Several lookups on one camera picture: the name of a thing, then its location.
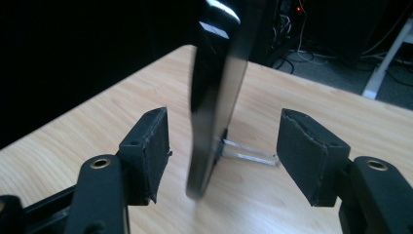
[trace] white stand leg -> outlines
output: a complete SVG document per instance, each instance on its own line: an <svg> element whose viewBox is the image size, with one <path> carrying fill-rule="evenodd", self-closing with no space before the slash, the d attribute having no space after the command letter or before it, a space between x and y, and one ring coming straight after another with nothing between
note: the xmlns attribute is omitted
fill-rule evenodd
<svg viewBox="0 0 413 234"><path fill-rule="evenodd" d="M411 16L404 27L400 30L397 37L395 38L390 50L386 54L384 60L380 64L378 68L373 71L373 74L370 77L370 80L367 83L362 95L367 98L375 99L377 97L377 93L379 92L380 86L382 85L383 78L386 75L386 70L393 60L395 54L397 53L398 49L400 48L403 42L413 43L411 38L413 33L413 17Z"/></svg>

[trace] black tablet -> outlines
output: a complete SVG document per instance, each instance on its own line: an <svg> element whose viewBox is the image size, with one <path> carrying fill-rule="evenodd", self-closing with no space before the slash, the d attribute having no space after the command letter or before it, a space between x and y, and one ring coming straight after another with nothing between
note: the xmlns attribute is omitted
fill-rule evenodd
<svg viewBox="0 0 413 234"><path fill-rule="evenodd" d="M186 194L201 198L223 149L266 1L206 0L191 84L193 148Z"/></svg>

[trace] wooden table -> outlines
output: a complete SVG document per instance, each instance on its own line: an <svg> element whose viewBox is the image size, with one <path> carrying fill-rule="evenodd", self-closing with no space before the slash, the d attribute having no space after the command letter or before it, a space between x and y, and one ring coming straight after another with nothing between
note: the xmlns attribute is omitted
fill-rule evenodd
<svg viewBox="0 0 413 234"><path fill-rule="evenodd" d="M89 158L118 150L148 110L167 106L173 156L158 203L130 207L131 233L341 233L335 208L312 208L283 166L223 157L204 199L185 195L195 48L177 49L0 151L0 194L25 206L76 183ZM228 139L276 151L282 108L309 114L352 147L394 164L413 184L413 112L250 63Z"/></svg>

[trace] black clamp arm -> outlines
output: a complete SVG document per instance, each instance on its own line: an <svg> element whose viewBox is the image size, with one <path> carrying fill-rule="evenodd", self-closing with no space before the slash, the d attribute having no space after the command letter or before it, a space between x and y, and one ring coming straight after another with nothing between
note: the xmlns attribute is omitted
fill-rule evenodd
<svg viewBox="0 0 413 234"><path fill-rule="evenodd" d="M148 111L116 155L82 165L76 185L27 208L0 196L0 233L130 233L128 206L156 203L170 155L167 109Z"/></svg>
<svg viewBox="0 0 413 234"><path fill-rule="evenodd" d="M413 189L398 169L350 146L310 116L283 109L277 153L315 207L342 200L343 233L413 233Z"/></svg>

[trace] screw hole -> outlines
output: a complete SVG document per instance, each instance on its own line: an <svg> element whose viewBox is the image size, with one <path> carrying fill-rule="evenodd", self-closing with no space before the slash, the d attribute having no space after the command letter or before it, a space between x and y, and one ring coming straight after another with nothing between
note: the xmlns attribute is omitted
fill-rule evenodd
<svg viewBox="0 0 413 234"><path fill-rule="evenodd" d="M103 159L97 159L96 161L91 163L91 168L93 169L102 169L105 168L107 166L109 166L110 164L110 160L103 158Z"/></svg>
<svg viewBox="0 0 413 234"><path fill-rule="evenodd" d="M367 160L367 165L371 169L374 169L377 171L387 171L389 169L386 165L376 160Z"/></svg>

